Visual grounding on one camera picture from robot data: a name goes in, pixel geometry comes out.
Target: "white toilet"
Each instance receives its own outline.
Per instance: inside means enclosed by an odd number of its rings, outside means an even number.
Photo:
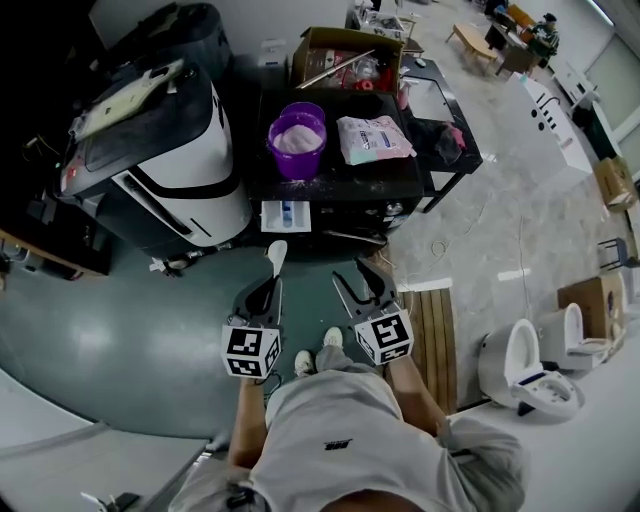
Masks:
[[[526,319],[484,339],[478,373],[482,392],[506,407],[524,402],[547,414],[572,418],[582,406],[575,384],[542,368],[538,336]]]
[[[575,303],[542,316],[537,324],[542,361],[553,361],[565,370],[592,370],[609,355],[608,339],[584,339],[582,310]]]

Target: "wheel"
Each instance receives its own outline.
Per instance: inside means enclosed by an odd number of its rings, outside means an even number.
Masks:
[[[191,265],[191,262],[186,258],[176,258],[176,259],[167,261],[167,267],[169,267],[172,270],[184,270],[189,265]]]

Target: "sneaker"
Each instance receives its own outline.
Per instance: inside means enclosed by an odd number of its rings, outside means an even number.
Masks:
[[[323,346],[332,345],[342,348],[342,331],[340,327],[331,327],[324,335]]]
[[[296,354],[296,360],[293,363],[294,372],[297,377],[303,374],[310,375],[313,373],[313,356],[308,350],[301,350]]]

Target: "metal pipe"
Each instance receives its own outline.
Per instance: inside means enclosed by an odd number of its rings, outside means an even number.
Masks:
[[[346,67],[346,66],[348,66],[350,64],[353,64],[354,62],[358,62],[360,59],[362,59],[363,57],[366,57],[367,55],[369,55],[369,54],[371,54],[373,52],[375,52],[375,50],[369,50],[368,52],[364,52],[364,53],[361,53],[360,55],[356,55],[355,57],[351,57],[350,59],[347,59],[344,62],[341,62],[337,66],[333,66],[332,68],[329,68],[329,69],[323,71],[319,75],[316,75],[313,78],[310,78],[306,82],[302,82],[300,85],[296,86],[296,89],[306,89],[310,85],[313,85],[316,82],[319,82],[323,78],[326,78],[328,76],[333,75],[336,71],[338,71],[338,70],[340,70],[340,69],[342,69],[342,68],[344,68],[344,67]]]

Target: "toilet lid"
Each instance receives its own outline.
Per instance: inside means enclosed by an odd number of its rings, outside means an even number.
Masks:
[[[576,385],[558,372],[540,372],[514,384],[514,398],[553,416],[572,418],[582,404]]]
[[[583,342],[582,311],[580,307],[571,303],[565,310],[564,343],[568,347],[575,347]]]

